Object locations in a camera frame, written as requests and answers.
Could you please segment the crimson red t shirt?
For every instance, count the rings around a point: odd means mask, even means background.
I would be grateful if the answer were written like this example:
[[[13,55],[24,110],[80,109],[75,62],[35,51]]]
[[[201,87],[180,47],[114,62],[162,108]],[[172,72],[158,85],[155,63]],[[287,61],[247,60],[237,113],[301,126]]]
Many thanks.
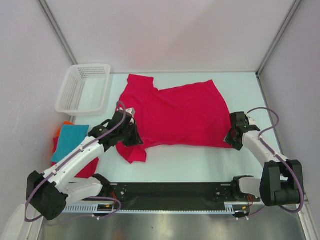
[[[230,148],[228,106],[212,80],[159,90],[154,78],[130,74],[119,100],[134,108],[143,143],[116,150],[128,163],[146,162],[147,149],[161,145]]]

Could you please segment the white perforated plastic basket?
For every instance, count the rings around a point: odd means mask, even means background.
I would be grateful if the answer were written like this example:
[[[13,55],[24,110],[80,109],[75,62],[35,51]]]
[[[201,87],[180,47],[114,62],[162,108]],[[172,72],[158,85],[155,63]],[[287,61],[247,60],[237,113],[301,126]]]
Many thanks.
[[[72,65],[66,72],[55,110],[69,116],[99,116],[104,111],[111,66]]]

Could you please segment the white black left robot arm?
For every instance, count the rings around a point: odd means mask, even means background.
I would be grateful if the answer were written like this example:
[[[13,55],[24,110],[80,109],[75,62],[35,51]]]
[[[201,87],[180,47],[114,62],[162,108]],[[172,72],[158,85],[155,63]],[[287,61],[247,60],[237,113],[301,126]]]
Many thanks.
[[[134,115],[133,108],[118,109],[112,119],[93,127],[84,140],[60,162],[42,173],[33,171],[27,178],[25,206],[32,206],[41,217],[50,221],[57,218],[68,205],[85,199],[111,201],[111,183],[102,175],[94,174],[74,183],[71,180],[90,162],[118,143],[126,147],[143,144]]]

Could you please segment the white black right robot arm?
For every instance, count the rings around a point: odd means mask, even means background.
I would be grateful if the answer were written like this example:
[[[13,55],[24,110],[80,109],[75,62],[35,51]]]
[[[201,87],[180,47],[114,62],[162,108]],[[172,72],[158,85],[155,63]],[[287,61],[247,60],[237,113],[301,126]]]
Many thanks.
[[[233,178],[231,196],[242,201],[248,195],[258,197],[265,206],[278,206],[298,213],[305,202],[303,167],[273,149],[263,137],[264,130],[245,112],[229,115],[231,128],[224,141],[233,149],[248,149],[263,167],[260,178],[243,175]]]

